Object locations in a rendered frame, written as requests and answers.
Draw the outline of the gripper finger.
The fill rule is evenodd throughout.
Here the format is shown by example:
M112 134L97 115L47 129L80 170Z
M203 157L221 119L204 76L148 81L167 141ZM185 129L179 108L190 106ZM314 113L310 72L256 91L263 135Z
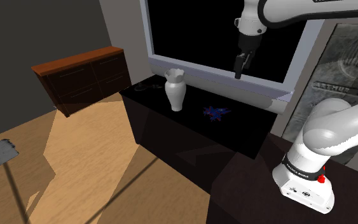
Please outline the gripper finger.
M254 58L255 52L249 51L244 59L244 69L248 69L251 66L252 59Z
M242 70L245 63L245 54L241 53L236 56L235 63L234 63L234 72L235 72L235 79L240 79L242 76Z

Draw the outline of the blue and red toy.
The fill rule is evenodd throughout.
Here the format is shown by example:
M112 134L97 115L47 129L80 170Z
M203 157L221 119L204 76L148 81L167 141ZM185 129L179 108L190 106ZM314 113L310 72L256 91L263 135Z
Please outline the blue and red toy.
M213 108L209 106L208 108L204 108L203 115L208 115L210 121L221 121L221 117L227 113L231 112L228 108Z

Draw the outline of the white framed window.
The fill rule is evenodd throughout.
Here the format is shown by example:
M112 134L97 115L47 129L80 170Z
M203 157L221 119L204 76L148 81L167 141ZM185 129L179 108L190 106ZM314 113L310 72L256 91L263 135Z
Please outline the white framed window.
M240 49L234 20L243 0L139 0L148 60L160 76L185 71L186 83L267 111L282 114L323 21L268 29L250 68L235 78Z

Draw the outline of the white vase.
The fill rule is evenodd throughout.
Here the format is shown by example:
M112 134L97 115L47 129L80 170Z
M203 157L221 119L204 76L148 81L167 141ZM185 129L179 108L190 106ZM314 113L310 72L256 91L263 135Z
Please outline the white vase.
M182 104L186 93L184 71L182 69L169 69L165 72L165 93L169 99L172 111L182 110Z

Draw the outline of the black cabinet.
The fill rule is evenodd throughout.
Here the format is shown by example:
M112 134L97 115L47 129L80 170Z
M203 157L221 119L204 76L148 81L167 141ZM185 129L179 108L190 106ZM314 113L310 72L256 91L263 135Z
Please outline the black cabinet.
M137 92L122 91L135 142L205 192L237 152L256 158L271 131L276 113L188 85L182 110L172 111L166 79L151 76L140 83L161 85ZM204 108L228 108L221 121L210 121Z

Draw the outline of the small black flat object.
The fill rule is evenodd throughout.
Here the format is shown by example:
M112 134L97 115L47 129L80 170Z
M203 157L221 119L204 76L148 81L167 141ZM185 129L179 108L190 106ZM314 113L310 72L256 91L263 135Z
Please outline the small black flat object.
M141 92L147 89L159 89L159 88L162 88L162 86L157 84L145 85L143 83L139 83L138 85L135 86L134 90L137 92Z

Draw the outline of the dark robot stand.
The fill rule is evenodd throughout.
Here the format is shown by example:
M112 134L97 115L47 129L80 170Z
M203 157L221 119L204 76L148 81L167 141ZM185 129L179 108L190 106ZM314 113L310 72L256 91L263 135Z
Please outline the dark robot stand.
M268 134L251 159L236 153L212 184L206 224L358 224L358 171L328 160L335 196L322 214L283 196L272 177L291 142Z

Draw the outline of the brown wooden sideboard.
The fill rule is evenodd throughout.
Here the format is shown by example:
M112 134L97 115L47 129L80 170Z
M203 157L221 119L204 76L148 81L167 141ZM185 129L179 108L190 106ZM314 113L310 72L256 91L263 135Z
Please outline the brown wooden sideboard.
M114 46L32 66L55 107L69 117L131 85L124 50Z

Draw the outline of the grey wall picture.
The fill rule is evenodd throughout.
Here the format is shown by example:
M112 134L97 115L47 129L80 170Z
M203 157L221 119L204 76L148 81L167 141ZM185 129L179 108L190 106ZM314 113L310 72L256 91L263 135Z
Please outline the grey wall picture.
M312 108L324 99L358 104L358 24L337 24L282 137L294 142Z

